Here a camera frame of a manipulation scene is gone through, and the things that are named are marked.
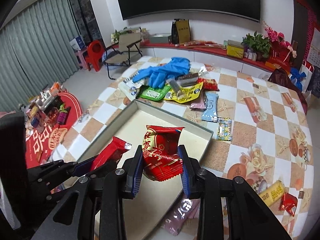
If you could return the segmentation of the yellow tin box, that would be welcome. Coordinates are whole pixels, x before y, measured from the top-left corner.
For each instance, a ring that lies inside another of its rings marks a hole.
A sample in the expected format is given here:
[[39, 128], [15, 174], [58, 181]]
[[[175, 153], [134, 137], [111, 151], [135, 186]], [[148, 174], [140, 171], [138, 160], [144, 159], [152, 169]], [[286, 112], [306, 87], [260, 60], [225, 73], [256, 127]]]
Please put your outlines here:
[[244, 46], [238, 41], [228, 40], [227, 55], [242, 59], [244, 57]]

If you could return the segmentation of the blue rubber gloves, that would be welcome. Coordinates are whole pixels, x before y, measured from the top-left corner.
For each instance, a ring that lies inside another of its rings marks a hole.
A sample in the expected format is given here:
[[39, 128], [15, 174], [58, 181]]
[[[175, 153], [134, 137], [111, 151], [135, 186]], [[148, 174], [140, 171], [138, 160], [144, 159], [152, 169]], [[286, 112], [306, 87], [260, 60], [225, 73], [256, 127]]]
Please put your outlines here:
[[154, 89], [162, 89], [168, 79], [187, 75], [190, 70], [190, 61], [184, 57], [172, 57], [171, 61], [162, 66], [148, 67], [139, 70], [132, 78], [136, 83], [142, 79], [148, 79], [148, 86]]

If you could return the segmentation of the black and gold bag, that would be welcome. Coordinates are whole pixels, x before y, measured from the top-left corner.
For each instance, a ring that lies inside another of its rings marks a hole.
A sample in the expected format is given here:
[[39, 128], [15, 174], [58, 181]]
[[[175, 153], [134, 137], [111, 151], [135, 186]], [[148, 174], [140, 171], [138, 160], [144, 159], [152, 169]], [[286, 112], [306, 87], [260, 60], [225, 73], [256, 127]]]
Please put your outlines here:
[[191, 40], [189, 20], [174, 19], [171, 25], [171, 42], [180, 44]]

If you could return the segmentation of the red plastic child chair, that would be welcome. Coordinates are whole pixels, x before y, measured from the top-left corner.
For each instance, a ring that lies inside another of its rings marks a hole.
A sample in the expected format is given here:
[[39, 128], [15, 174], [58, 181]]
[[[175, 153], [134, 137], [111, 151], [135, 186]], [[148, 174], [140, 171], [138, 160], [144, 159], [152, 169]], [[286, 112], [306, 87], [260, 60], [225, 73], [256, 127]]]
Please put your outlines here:
[[94, 40], [87, 47], [87, 56], [85, 56], [85, 61], [88, 66], [92, 66], [96, 72], [101, 70], [104, 52], [104, 47], [99, 40]]

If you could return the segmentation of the yellow rice cracker packet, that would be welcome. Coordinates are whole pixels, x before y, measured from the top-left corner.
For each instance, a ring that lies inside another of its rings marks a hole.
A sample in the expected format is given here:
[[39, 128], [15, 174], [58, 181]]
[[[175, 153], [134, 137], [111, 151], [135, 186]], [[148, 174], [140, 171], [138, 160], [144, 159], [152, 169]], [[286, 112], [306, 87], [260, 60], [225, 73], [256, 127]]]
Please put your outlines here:
[[263, 202], [271, 207], [275, 202], [277, 202], [285, 193], [285, 186], [282, 181], [277, 180], [270, 187], [265, 189], [259, 194], [259, 197]]

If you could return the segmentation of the dark red cloth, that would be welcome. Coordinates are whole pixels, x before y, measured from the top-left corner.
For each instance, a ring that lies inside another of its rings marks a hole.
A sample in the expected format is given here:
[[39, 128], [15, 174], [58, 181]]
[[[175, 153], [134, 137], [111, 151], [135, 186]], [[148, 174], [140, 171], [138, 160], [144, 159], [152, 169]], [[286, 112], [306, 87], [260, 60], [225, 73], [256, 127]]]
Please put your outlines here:
[[299, 100], [302, 104], [303, 111], [305, 114], [308, 112], [308, 104], [306, 102], [306, 99], [304, 98], [302, 92], [291, 82], [290, 78], [288, 77], [288, 74], [283, 68], [275, 69], [270, 77], [268, 78], [268, 82], [275, 83], [277, 85], [286, 87], [290, 90], [293, 90], [297, 93]]

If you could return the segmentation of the green potted plant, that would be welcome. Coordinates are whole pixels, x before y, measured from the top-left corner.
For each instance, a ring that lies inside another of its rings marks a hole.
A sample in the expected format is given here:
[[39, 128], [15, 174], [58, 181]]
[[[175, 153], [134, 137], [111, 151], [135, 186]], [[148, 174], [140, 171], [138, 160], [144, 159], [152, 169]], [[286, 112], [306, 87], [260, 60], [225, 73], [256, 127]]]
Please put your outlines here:
[[272, 47], [268, 37], [254, 32], [253, 35], [247, 34], [242, 38], [242, 44], [247, 48], [253, 50], [258, 56], [267, 59], [269, 57], [270, 49]]

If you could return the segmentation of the light blue snack packet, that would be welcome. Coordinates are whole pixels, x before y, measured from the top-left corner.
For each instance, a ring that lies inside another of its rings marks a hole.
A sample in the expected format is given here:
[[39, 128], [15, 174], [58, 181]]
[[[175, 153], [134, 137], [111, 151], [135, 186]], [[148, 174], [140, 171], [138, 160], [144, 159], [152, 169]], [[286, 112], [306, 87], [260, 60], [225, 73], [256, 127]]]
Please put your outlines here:
[[219, 95], [212, 91], [206, 91], [205, 96], [206, 109], [202, 114], [202, 121], [217, 122], [217, 101]]

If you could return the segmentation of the blue white carton box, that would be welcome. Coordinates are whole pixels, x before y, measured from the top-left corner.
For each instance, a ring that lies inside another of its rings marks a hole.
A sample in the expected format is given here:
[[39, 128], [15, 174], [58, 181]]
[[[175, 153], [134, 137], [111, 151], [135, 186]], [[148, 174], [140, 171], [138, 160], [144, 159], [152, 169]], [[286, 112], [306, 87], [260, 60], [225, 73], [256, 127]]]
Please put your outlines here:
[[74, 51], [81, 51], [86, 49], [86, 45], [81, 35], [70, 40], [69, 44], [71, 45]]

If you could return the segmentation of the white blue snack pouch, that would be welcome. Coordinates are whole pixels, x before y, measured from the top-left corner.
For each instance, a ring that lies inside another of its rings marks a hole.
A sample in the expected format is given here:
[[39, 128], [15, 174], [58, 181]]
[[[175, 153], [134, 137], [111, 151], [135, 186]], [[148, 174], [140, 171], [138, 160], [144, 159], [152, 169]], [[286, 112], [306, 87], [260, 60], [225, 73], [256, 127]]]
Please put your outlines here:
[[146, 78], [137, 80], [134, 76], [127, 77], [118, 84], [118, 88], [125, 96], [133, 101], [139, 94], [140, 88], [146, 84]]

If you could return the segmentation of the shallow grey cardboard tray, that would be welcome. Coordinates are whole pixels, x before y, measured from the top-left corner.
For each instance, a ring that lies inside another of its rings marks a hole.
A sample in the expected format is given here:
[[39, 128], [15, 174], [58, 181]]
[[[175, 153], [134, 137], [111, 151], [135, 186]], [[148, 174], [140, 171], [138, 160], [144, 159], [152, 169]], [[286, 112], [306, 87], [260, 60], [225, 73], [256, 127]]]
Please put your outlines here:
[[[171, 151], [172, 158], [165, 157], [167, 142], [156, 142], [155, 128], [171, 127], [180, 135]], [[177, 147], [183, 145], [189, 157], [201, 160], [212, 138], [213, 131], [161, 108], [134, 100], [101, 132], [79, 157], [84, 161], [99, 154], [113, 137], [132, 145], [124, 153], [117, 167], [134, 157], [138, 147], [154, 151], [155, 156], [143, 157], [143, 175], [139, 191], [134, 199], [123, 201], [124, 224], [127, 239], [144, 239], [153, 231], [180, 196], [183, 186], [180, 174], [161, 179], [170, 168], [177, 167]]]

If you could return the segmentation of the yellow snack pouch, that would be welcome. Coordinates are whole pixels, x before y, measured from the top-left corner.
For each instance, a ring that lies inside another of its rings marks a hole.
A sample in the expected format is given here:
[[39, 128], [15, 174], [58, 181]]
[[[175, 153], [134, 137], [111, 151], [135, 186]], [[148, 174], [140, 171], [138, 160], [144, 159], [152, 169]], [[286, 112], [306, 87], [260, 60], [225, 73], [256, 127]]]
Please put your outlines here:
[[187, 103], [199, 98], [203, 83], [197, 83], [191, 87], [171, 88], [164, 97], [166, 101], [174, 101], [176, 103]]

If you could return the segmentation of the grey window curtain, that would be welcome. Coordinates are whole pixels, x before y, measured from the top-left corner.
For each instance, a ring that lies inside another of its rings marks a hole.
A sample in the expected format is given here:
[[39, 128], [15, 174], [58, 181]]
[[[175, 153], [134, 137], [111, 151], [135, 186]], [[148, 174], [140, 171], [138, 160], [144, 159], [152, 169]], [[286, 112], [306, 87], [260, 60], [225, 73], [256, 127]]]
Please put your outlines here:
[[1, 111], [9, 112], [78, 71], [69, 0], [38, 0], [1, 29]]

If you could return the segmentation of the red gold-print snack packet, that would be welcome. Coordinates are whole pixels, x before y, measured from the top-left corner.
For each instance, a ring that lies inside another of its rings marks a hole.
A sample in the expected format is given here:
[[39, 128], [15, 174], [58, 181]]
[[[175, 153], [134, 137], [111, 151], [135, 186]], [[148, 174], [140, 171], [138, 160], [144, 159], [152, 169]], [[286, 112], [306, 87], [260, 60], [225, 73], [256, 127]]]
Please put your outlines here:
[[166, 181], [183, 173], [177, 148], [183, 127], [147, 125], [143, 138], [143, 165], [146, 177]]

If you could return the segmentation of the dark red snack packet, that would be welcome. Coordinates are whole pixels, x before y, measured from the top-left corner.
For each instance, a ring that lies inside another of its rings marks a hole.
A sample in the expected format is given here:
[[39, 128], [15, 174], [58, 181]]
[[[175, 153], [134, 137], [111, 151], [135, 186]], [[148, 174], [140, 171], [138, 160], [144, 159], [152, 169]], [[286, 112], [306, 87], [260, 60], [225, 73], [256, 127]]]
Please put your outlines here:
[[281, 198], [279, 209], [286, 211], [290, 216], [294, 217], [298, 205], [297, 197], [285, 192]]

